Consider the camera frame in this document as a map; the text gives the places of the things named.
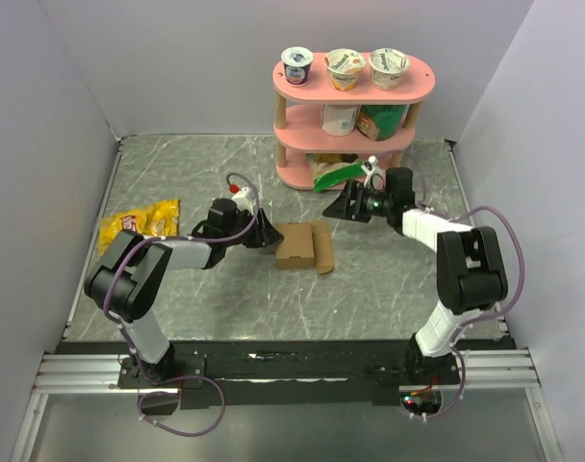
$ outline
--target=pink shelf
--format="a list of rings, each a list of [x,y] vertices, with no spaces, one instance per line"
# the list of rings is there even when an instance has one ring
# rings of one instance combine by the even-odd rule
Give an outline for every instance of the pink shelf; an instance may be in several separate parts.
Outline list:
[[[320,106],[307,104],[289,107],[286,110],[286,128],[274,126],[273,129],[283,145],[305,152],[376,153],[403,150],[415,137],[414,128],[401,125],[392,137],[383,141],[372,141],[357,129],[350,135],[334,137],[320,127]]]
[[[371,84],[369,64],[366,65],[357,87],[349,91],[332,89],[324,65],[326,53],[314,53],[307,85],[296,87],[284,77],[284,65],[273,69],[273,85],[278,93],[290,101],[308,104],[412,104],[425,99],[436,85],[436,77],[426,63],[408,55],[410,68],[393,90],[379,90]],[[369,53],[363,53],[369,60]]]
[[[379,159],[381,168],[386,170],[389,167],[390,159],[391,157],[388,155],[381,156]],[[312,178],[312,171],[310,171],[310,165],[308,164],[305,153],[287,149],[286,161],[285,167],[277,167],[277,174],[280,176],[282,182],[296,190],[312,190],[314,188],[314,179]],[[329,190],[341,190],[343,189],[343,185],[344,183],[341,183],[333,188],[329,188]]]

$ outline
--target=gray marble surface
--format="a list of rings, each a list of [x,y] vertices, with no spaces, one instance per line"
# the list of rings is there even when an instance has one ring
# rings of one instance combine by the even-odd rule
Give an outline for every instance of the gray marble surface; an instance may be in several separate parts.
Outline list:
[[[132,137],[122,157],[106,215],[179,197],[180,231],[190,233],[212,199],[227,196],[224,175],[238,171],[261,190],[272,222],[320,218],[336,192],[293,190],[275,171],[275,140],[269,136]],[[465,211],[443,141],[415,141],[409,152],[427,178],[429,203],[457,216]],[[416,189],[420,192],[419,170]],[[155,313],[170,339],[299,340],[408,339],[434,309],[435,254],[391,230],[326,218],[333,229],[335,270],[279,270],[273,255],[242,246],[228,251],[215,269],[166,274]],[[96,258],[92,255],[91,263]],[[476,325],[469,338],[497,338],[496,323]],[[95,304],[79,299],[68,340],[117,340]]]

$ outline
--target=yellow snack bag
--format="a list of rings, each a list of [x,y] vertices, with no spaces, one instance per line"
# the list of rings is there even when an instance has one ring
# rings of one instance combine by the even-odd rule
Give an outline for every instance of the yellow snack bag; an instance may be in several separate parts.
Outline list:
[[[162,200],[104,217],[100,220],[98,253],[102,255],[122,229],[131,229],[148,236],[176,236],[178,221],[179,199]]]

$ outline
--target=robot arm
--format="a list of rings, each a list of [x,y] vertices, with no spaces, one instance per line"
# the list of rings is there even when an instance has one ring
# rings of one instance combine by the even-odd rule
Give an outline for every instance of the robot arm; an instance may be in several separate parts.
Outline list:
[[[402,234],[438,256],[439,301],[415,336],[420,354],[431,358],[450,354],[458,326],[506,297],[508,285],[496,232],[410,210],[403,214]]]
[[[406,369],[414,375],[431,370],[432,359],[450,355],[462,322],[503,300],[508,285],[493,228],[473,228],[418,209],[408,168],[389,168],[385,176],[384,190],[349,180],[323,215],[364,223],[384,217],[396,232],[436,252],[439,301],[410,340]]]
[[[165,271],[207,270],[217,265],[232,245],[260,248],[283,239],[269,223],[263,209],[256,210],[257,200],[249,188],[234,188],[233,193],[231,199],[215,199],[207,219],[198,223],[190,236],[163,238],[146,245],[130,260],[115,285],[108,315],[135,347],[132,352],[142,362],[143,368],[157,379],[169,378],[176,373],[174,346],[163,334],[151,310]],[[235,238],[249,225],[255,213],[254,225]],[[145,239],[152,238],[129,230],[120,232],[88,275],[85,293],[99,308],[103,308],[107,291],[122,261]]]

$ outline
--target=yogurt lid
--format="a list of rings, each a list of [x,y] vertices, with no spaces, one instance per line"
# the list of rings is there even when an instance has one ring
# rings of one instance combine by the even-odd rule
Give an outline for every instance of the yogurt lid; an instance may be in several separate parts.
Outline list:
[[[339,74],[356,74],[366,66],[366,59],[354,50],[340,48],[327,53],[324,63],[330,70]]]
[[[302,46],[292,46],[282,52],[282,63],[286,65],[303,67],[311,63],[313,59],[314,54]]]
[[[371,52],[369,65],[380,72],[400,74],[410,67],[410,59],[401,51],[392,48],[378,48]]]

